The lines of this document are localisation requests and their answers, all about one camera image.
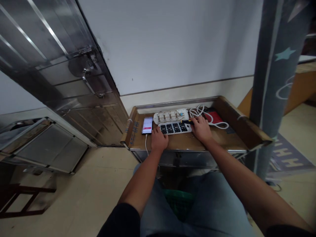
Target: lap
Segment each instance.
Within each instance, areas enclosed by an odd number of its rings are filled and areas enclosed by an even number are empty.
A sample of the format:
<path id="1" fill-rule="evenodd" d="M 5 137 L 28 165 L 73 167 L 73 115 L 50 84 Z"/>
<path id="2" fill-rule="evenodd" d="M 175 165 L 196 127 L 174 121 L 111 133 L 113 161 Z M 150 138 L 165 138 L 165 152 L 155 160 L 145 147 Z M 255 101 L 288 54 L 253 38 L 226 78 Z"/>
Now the lap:
<path id="1" fill-rule="evenodd" d="M 141 236 L 163 232 L 187 236 L 253 236 L 244 207 L 222 173 L 189 178 L 184 191 L 196 197 L 182 223 L 167 203 L 159 181 L 155 180 L 141 218 Z"/>

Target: power strip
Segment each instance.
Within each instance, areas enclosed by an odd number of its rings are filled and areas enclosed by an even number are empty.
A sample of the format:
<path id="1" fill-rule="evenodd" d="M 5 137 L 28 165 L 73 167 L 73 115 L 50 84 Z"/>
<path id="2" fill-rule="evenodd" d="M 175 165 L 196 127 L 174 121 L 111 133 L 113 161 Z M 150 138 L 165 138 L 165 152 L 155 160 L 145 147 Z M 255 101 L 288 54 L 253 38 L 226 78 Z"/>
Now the power strip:
<path id="1" fill-rule="evenodd" d="M 153 117 L 155 124 L 177 122 L 177 121 L 188 120 L 188 119 L 189 119 L 189 114 L 186 109 L 159 112 L 159 113 L 155 113 Z"/>
<path id="2" fill-rule="evenodd" d="M 191 124 L 180 122 L 167 122 L 158 124 L 163 134 L 173 135 L 192 132 Z"/>

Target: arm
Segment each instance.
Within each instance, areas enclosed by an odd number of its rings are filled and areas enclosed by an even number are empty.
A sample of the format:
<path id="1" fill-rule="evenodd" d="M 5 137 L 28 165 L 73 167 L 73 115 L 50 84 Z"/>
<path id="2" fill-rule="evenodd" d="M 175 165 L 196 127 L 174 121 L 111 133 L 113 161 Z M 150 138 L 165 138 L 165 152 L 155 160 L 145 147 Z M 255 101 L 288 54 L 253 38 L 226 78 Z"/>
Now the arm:
<path id="1" fill-rule="evenodd" d="M 232 190 L 265 234 L 270 226 L 292 225 L 312 232 L 311 227 L 262 179 L 241 164 L 212 137 L 208 122 L 191 118 L 192 130 L 212 154 Z"/>
<path id="2" fill-rule="evenodd" d="M 142 216 L 155 182 L 161 154 L 167 148 L 168 141 L 168 136 L 162 134 L 160 127 L 151 131 L 151 153 L 127 184 L 118 204 L 128 203 Z"/>

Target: smartphone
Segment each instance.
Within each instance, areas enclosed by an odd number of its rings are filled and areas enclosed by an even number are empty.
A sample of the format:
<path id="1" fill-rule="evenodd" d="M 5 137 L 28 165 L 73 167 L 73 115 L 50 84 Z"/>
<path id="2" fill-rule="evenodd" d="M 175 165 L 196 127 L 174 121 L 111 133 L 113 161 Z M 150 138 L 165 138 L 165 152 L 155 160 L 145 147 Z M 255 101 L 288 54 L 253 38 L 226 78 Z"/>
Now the smartphone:
<path id="1" fill-rule="evenodd" d="M 152 117 L 145 117 L 143 128 L 142 128 L 142 134 L 151 134 L 152 131 Z"/>

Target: door handle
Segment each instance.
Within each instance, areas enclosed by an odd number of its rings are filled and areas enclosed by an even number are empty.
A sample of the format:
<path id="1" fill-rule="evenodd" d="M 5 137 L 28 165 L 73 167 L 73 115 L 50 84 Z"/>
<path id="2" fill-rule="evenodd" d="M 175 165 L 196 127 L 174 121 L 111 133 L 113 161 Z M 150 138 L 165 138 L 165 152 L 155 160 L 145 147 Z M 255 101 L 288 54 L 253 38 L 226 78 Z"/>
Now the door handle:
<path id="1" fill-rule="evenodd" d="M 86 75 L 90 75 L 91 72 L 89 69 L 85 68 L 83 69 L 83 72 L 82 72 L 82 79 L 83 81 L 85 82 L 85 84 L 87 85 L 87 87 L 89 88 L 89 90 L 92 92 L 92 94 L 94 94 L 97 98 L 101 99 L 101 98 L 104 98 L 104 93 L 99 93 L 97 94 L 93 89 L 92 87 L 90 86 L 89 82 L 87 81 L 87 78 L 86 78 Z"/>

